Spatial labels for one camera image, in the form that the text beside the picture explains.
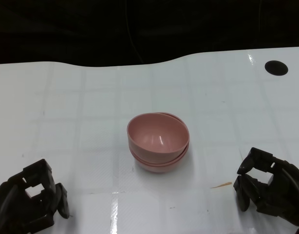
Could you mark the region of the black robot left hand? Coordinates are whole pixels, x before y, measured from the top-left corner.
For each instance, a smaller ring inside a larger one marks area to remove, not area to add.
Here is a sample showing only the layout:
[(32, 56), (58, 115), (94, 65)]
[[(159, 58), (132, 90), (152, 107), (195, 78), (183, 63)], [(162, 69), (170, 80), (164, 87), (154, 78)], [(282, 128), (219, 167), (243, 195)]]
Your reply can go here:
[(54, 214), (70, 217), (67, 191), (39, 160), (0, 185), (0, 234), (35, 234), (54, 225)]

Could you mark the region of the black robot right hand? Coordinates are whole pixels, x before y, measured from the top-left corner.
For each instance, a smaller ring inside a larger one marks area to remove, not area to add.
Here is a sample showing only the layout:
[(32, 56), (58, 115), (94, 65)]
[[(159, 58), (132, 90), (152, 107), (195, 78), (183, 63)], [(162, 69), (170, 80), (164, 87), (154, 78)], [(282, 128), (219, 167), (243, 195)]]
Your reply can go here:
[[(248, 175), (253, 168), (271, 173), (269, 182), (262, 183)], [(298, 226), (299, 233), (299, 169), (295, 165), (253, 147), (237, 174), (233, 187), (241, 211), (245, 212), (253, 202), (257, 212), (279, 216)]]

